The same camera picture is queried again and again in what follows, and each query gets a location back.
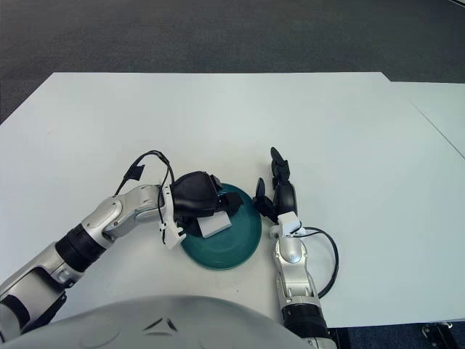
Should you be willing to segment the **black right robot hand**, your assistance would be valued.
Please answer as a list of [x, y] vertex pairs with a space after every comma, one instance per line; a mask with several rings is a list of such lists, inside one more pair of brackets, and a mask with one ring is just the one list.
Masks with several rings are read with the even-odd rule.
[[275, 147], [271, 147], [272, 157], [272, 188], [274, 190], [273, 200], [265, 194], [264, 180], [257, 180], [256, 192], [253, 197], [253, 205], [262, 216], [269, 218], [272, 222], [278, 222], [278, 216], [288, 212], [297, 214], [296, 191], [289, 180], [290, 169], [288, 161], [285, 160]]

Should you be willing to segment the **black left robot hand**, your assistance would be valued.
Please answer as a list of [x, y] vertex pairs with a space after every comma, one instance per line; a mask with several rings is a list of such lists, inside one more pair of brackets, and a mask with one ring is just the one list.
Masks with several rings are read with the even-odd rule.
[[171, 184], [170, 189], [174, 220], [181, 228], [188, 228], [198, 218], [211, 217], [217, 212], [234, 215], [243, 205], [238, 193], [221, 193], [223, 184], [207, 172], [185, 174]]

